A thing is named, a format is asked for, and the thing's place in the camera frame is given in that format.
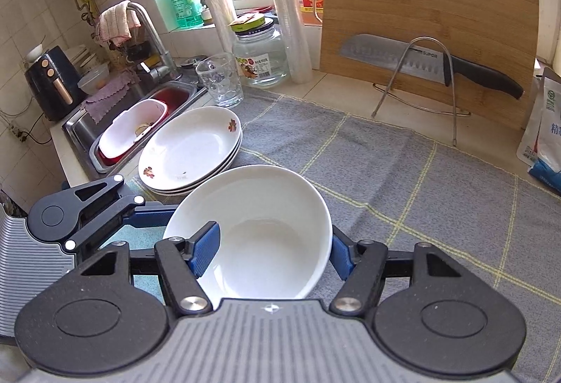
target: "tiled countertop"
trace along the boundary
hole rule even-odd
[[[273,92],[304,98],[324,106],[346,111],[350,114],[369,118],[381,97],[381,93],[371,83],[352,78],[313,72],[313,81],[307,84],[281,84],[271,89]],[[426,108],[450,110],[444,104],[413,94],[394,91],[400,98]],[[193,106],[199,108],[211,105],[208,94],[201,97]],[[431,114],[408,107],[388,97],[380,111],[377,121],[411,128],[420,134],[436,139],[445,144],[452,144],[452,117]],[[51,129],[54,145],[57,149],[66,178],[72,187],[88,182],[78,159],[72,151],[60,124]],[[527,165],[516,157],[518,143],[523,130],[514,130],[482,117],[458,118],[458,149],[492,163],[511,173],[518,174],[531,182],[535,180],[527,174]],[[138,154],[121,171],[127,179],[136,174]]]

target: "plastic bag roll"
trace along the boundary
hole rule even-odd
[[[232,0],[205,0],[212,15],[212,22],[216,27],[218,38],[225,53],[232,52],[234,33],[229,24],[236,19],[236,11]]]
[[[292,80],[298,84],[312,80],[310,50],[304,34],[298,0],[274,0],[280,32]]]

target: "knife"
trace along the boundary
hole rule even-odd
[[[341,47],[339,54],[359,62],[395,70],[408,43],[377,35],[360,34],[349,38]],[[498,90],[519,99],[524,94],[520,84],[500,71],[452,56],[454,73],[464,75],[480,86]],[[439,51],[413,45],[407,52],[401,73],[417,78],[439,82],[449,86],[452,78],[448,68],[448,57]]]

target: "glass cup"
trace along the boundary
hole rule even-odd
[[[196,71],[217,106],[232,108],[243,100],[242,84],[233,54],[212,55],[199,63]]]

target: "checkered cloth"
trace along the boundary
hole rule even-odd
[[[557,196],[414,131],[268,91],[234,108],[243,145],[234,166],[271,164],[308,179],[352,239],[393,250],[433,243],[522,311],[528,328],[514,373],[547,383],[561,372],[561,203]],[[130,186],[155,197],[138,178]],[[310,297],[341,287],[331,264]],[[393,279],[384,296],[408,286]]]

